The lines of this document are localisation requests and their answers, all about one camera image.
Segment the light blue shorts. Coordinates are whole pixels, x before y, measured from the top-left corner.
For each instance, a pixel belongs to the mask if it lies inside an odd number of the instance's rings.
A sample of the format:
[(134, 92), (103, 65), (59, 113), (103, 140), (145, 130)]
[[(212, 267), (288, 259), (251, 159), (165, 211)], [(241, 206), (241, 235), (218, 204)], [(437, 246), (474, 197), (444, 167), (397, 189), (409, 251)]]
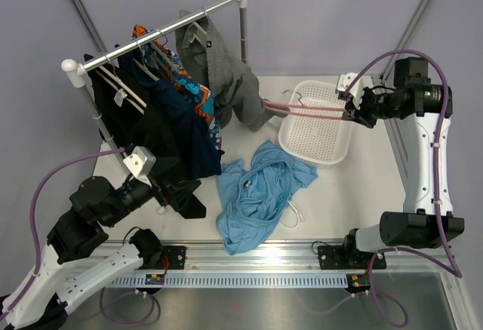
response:
[(217, 190), (222, 212), (216, 227), (227, 254), (243, 254), (265, 242), (278, 226), (294, 194), (318, 178), (317, 169), (268, 140), (251, 166), (237, 159), (221, 165)]

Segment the pink clothes hanger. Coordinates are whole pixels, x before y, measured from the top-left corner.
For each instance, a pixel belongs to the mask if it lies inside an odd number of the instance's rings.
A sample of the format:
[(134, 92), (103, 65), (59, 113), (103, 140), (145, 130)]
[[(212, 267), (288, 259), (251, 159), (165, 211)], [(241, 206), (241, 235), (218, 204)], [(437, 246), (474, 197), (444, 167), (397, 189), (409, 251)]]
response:
[(343, 112), (342, 107), (335, 106), (320, 106), (310, 105), (302, 101), (302, 97), (299, 96), (297, 103), (284, 103), (267, 98), (262, 99), (265, 108), (270, 113), (279, 118), (285, 118), (288, 116), (303, 117), (308, 119), (325, 119), (325, 120), (341, 120)]

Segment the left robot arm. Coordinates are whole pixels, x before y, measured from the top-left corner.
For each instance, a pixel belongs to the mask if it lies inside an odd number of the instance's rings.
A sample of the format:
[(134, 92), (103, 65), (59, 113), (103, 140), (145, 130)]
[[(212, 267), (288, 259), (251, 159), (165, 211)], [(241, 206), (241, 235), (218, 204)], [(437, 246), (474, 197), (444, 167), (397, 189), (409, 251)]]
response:
[(108, 238), (114, 227), (151, 199), (192, 218), (190, 200), (200, 180), (150, 184), (129, 177), (115, 188), (106, 178), (84, 180), (69, 200), (71, 209), (47, 235), (40, 258), (19, 288), (2, 297), (1, 318), (9, 329), (59, 329), (71, 313), (115, 278), (138, 268), (166, 264), (163, 245), (149, 229), (136, 233), (114, 254), (72, 282), (67, 277)]

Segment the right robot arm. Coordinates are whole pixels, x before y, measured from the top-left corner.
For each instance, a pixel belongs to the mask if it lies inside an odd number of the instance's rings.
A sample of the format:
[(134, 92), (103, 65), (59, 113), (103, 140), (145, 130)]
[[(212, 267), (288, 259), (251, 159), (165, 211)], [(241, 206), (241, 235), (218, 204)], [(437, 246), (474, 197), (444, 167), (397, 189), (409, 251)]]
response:
[(364, 88), (359, 96), (347, 87), (338, 96), (345, 100), (342, 119), (374, 128), (380, 120), (395, 120), (406, 158), (402, 175), (405, 200), (400, 212), (385, 211), (372, 227), (353, 229), (346, 235), (342, 259), (359, 267), (369, 254), (385, 248), (432, 249), (442, 247), (450, 272), (458, 275), (450, 240), (461, 235), (465, 221), (454, 215), (447, 179), (448, 131), (453, 114), (452, 91), (445, 76), (432, 83), (428, 68), (442, 73), (427, 55), (408, 50), (395, 62), (393, 88)]

